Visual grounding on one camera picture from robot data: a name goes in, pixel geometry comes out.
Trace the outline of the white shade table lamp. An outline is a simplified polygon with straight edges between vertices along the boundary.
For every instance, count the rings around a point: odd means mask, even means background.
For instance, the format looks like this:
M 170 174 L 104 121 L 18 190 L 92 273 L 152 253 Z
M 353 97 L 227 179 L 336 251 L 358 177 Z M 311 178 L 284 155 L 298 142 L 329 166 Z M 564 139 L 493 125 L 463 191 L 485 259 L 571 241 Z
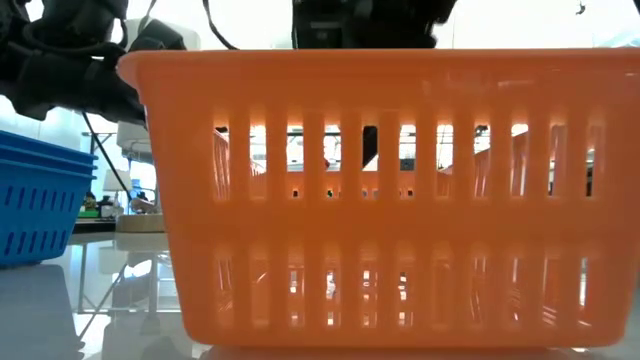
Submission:
M 143 19 L 127 20 L 127 34 L 136 37 L 136 27 Z M 165 23 L 179 32 L 186 45 L 185 50 L 199 50 L 200 36 L 195 30 Z M 149 165 L 154 164 L 151 141 L 145 121 L 141 124 L 118 122 L 116 143 L 122 149 L 122 154 L 129 160 L 135 160 Z M 155 191 L 155 199 L 150 202 L 132 197 L 129 201 L 132 211 L 130 215 L 119 215 L 116 220 L 116 231 L 124 233 L 164 233 L 164 219 L 160 205 L 159 193 Z

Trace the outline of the black metal frame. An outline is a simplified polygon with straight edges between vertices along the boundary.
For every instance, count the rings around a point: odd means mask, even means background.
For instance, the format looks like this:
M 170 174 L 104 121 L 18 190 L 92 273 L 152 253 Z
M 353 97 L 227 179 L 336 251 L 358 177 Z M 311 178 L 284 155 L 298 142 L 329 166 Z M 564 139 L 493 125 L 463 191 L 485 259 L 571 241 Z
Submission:
M 107 140 L 117 135 L 116 132 L 98 132 L 93 135 L 91 132 L 82 132 L 81 136 L 90 140 L 88 152 L 95 155 L 99 148 L 99 144 L 104 145 Z

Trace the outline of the orange slotted plastic basket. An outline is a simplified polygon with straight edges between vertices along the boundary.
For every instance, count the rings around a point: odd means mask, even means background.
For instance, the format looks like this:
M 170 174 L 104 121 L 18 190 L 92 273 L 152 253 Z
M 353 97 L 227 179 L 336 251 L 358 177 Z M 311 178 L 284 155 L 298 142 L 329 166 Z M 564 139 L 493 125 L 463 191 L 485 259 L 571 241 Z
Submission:
M 640 48 L 140 51 L 204 344 L 592 347 L 640 272 Z M 362 168 L 363 127 L 378 154 Z

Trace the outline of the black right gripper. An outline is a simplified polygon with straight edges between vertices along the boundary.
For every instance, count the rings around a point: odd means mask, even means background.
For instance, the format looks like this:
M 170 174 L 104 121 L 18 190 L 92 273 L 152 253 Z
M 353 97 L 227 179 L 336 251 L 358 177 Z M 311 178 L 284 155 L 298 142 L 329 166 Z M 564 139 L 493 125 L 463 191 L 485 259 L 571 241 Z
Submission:
M 457 0 L 292 0 L 296 49 L 433 48 L 432 30 Z M 378 154 L 378 129 L 363 127 L 362 168 Z

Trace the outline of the blue slotted plastic basket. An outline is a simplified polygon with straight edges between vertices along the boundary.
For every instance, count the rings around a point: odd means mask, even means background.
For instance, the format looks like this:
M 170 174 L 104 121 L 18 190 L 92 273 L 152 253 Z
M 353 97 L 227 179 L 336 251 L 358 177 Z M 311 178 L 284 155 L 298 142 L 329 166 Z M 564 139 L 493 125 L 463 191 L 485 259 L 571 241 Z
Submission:
M 55 144 L 43 142 L 37 139 L 13 134 L 10 132 L 0 130 L 0 145 L 8 145 L 17 147 L 23 150 L 33 151 L 45 155 L 52 155 L 61 157 L 66 160 L 81 162 L 90 164 L 93 163 L 97 157 L 85 152 L 69 149 L 66 147 L 58 146 Z
M 94 161 L 84 153 L 64 158 L 0 146 L 0 267 L 62 255 Z

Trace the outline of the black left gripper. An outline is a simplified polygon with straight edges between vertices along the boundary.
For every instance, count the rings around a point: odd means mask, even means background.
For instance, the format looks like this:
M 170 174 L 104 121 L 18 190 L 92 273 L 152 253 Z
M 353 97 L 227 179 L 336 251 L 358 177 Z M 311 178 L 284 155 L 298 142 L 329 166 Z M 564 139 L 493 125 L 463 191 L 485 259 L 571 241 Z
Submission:
M 185 50 L 183 36 L 165 23 L 143 19 L 130 51 Z M 14 42 L 0 46 L 0 95 L 16 113 L 44 120 L 54 107 L 98 114 L 112 122 L 145 123 L 134 88 L 97 60 L 66 58 Z

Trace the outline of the small background lamp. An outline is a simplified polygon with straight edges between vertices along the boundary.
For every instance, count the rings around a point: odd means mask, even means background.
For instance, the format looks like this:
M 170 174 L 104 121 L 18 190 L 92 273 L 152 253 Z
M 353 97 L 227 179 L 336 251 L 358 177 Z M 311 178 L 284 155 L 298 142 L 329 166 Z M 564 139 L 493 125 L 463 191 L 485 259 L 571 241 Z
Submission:
M 108 192 L 128 191 L 131 187 L 129 173 L 124 170 L 107 170 L 103 190 Z

